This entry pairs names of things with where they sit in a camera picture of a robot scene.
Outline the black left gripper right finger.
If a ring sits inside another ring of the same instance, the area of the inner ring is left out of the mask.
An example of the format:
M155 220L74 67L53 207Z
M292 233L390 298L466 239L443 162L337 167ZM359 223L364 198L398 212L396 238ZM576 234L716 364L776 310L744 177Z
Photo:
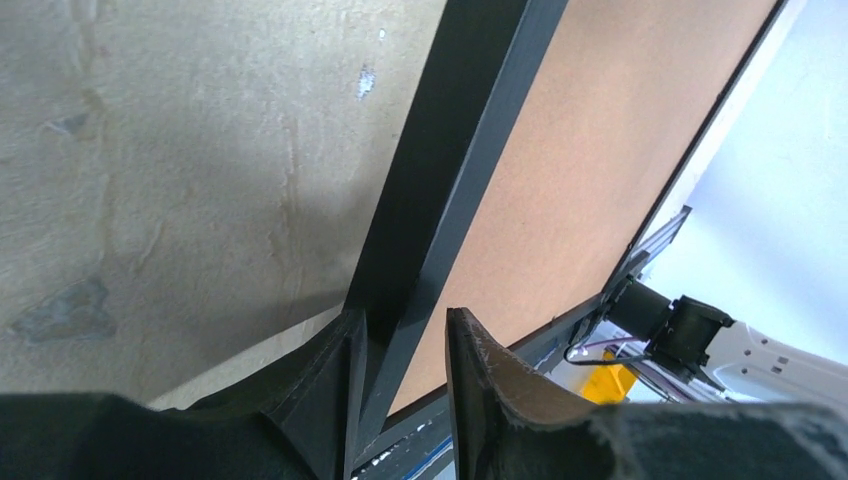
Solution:
M606 404L514 427L460 479L843 479L847 425L804 404Z

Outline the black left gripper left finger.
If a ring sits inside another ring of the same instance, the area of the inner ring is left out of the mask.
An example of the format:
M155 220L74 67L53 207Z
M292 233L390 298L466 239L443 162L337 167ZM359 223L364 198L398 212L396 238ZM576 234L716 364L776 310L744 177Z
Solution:
M107 393L1 399L5 479L346 479L367 350L345 311L290 354L187 409Z

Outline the brown frame backing board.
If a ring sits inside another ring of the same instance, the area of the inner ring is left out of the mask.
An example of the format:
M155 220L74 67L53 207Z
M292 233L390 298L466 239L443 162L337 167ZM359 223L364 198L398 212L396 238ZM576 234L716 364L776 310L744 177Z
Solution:
M443 385L445 311L511 345L598 294L771 1L572 1L392 412Z

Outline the black picture frame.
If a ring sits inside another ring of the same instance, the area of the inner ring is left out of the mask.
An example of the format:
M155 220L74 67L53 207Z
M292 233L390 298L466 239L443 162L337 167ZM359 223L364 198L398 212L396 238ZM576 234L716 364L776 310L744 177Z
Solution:
M449 1L378 200L344 307L363 314L367 370L355 469L399 412L391 405L572 1ZM755 35L659 198L598 294L606 294L730 86L783 3Z

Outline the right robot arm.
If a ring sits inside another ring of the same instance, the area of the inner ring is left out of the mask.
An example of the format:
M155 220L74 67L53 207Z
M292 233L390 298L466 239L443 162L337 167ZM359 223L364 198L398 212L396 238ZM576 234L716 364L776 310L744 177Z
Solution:
M688 296L671 300L627 277L607 319L645 343L643 356L684 383L847 414L847 366L775 340Z

